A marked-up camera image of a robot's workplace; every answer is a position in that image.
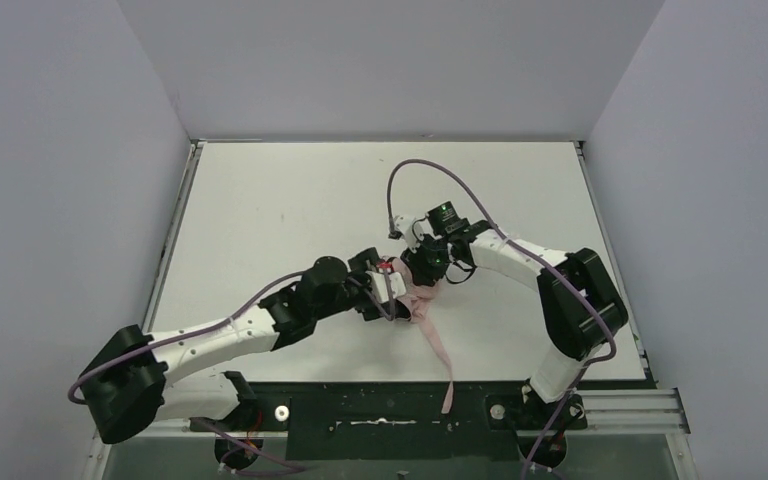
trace white wall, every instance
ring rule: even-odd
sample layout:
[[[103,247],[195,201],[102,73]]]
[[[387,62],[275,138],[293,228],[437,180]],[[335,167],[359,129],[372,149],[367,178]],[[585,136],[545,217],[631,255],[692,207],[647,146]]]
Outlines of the white wall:
[[[66,389],[144,313],[187,148],[115,0],[0,0],[0,478],[76,478]]]
[[[585,153],[703,478],[768,478],[768,2],[667,0]]]
[[[119,0],[194,138],[581,139],[663,0]]]

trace pink fabric strip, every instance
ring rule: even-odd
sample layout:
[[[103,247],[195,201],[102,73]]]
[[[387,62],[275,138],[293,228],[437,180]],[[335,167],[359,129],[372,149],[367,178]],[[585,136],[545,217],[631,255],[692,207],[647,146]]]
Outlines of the pink fabric strip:
[[[443,346],[443,341],[440,340],[440,334],[437,333],[437,329],[434,327],[431,319],[427,316],[428,308],[431,306],[431,300],[440,292],[440,283],[433,287],[414,285],[410,269],[399,258],[393,260],[393,269],[402,274],[402,278],[405,280],[405,286],[407,287],[407,293],[397,298],[397,300],[408,307],[408,310],[411,312],[411,323],[419,325],[419,329],[422,331],[423,335],[425,335],[428,344],[431,345],[434,353],[437,354],[437,358],[446,365],[446,370],[449,372],[449,389],[446,391],[446,397],[443,399],[442,409],[442,413],[449,413],[452,409],[452,399],[455,394],[455,378],[452,375],[452,360],[446,352],[446,347]]]

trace black joint housing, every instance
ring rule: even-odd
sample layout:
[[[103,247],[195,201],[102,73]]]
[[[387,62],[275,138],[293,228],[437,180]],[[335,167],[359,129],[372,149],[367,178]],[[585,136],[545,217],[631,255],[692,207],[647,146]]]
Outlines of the black joint housing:
[[[369,247],[349,259],[349,270],[353,274],[362,275],[373,269],[379,262],[381,262],[381,257],[378,255],[378,250],[375,247]]]
[[[446,276],[451,265],[448,244],[445,240],[435,240],[428,236],[420,240],[419,246],[402,252],[401,259],[411,271],[415,285],[433,287]]]
[[[302,308],[300,303],[295,298],[293,289],[284,287],[257,304],[258,307],[269,312],[275,322],[272,328],[278,332],[278,339],[272,350],[292,345],[313,335],[316,319],[307,312],[306,308]]]
[[[349,274],[346,264],[337,257],[322,257],[305,270],[296,285],[296,293],[312,310],[334,302]]]
[[[81,374],[148,345],[153,337],[136,325],[119,329]],[[167,369],[150,351],[90,378],[81,393],[106,444],[125,441],[154,421],[163,405]]]
[[[593,305],[612,335],[628,323],[628,310],[593,250],[583,248],[569,254],[557,270]],[[607,338],[587,309],[545,268],[537,277],[546,330],[564,355],[582,360]]]
[[[431,230],[435,235],[444,238],[469,226],[469,220],[458,216],[452,202],[446,202],[429,210],[427,215]]]

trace white table surface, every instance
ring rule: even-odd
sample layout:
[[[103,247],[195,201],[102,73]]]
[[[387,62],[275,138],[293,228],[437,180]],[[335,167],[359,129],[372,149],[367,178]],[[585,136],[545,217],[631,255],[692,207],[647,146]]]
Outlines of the white table surface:
[[[507,231],[568,251],[607,249],[571,143],[208,143],[193,180],[152,330],[220,319],[269,281],[320,256],[344,260],[387,239],[387,176],[399,161],[425,158],[461,176]],[[395,214],[422,214],[451,200],[480,214],[444,174],[410,165],[396,177]],[[457,380],[524,380],[549,345],[537,293],[494,272],[444,285],[430,318]],[[644,378],[631,330],[616,358],[586,379]],[[250,381],[437,381],[446,371],[415,325],[364,322],[347,312],[276,352],[223,368]]]

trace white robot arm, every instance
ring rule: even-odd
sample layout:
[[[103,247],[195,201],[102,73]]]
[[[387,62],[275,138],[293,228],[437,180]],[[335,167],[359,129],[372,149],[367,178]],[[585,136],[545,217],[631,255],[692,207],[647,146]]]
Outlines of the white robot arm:
[[[368,291],[371,295],[367,298],[370,301],[374,299],[382,308],[389,297],[385,282],[390,283],[390,292],[394,297],[406,293],[405,282],[399,273],[369,270],[365,275],[369,277]],[[365,315],[374,317],[375,313],[368,311]],[[181,330],[154,332],[152,343],[205,330],[223,320]],[[226,418],[240,404],[240,395],[247,392],[241,393],[240,390],[245,387],[227,378],[225,372],[217,370],[216,365],[242,355],[275,350],[279,338],[272,314],[268,310],[254,308],[235,321],[226,322],[218,330],[155,349],[157,362],[167,365],[164,372],[167,385],[163,391],[164,403],[154,420]]]
[[[433,231],[426,234],[428,220]],[[552,343],[529,378],[531,389],[544,403],[561,399],[598,346],[605,343],[595,320],[560,286],[557,278],[535,260],[510,245],[517,243],[562,272],[605,320],[612,333],[628,321],[628,313],[598,255],[589,249],[576,253],[552,250],[512,238],[502,238],[486,221],[470,224],[451,202],[424,216],[398,216],[392,237],[403,238],[408,249],[402,259],[420,284],[439,281],[454,261],[472,268],[492,270],[540,294],[546,328]]]

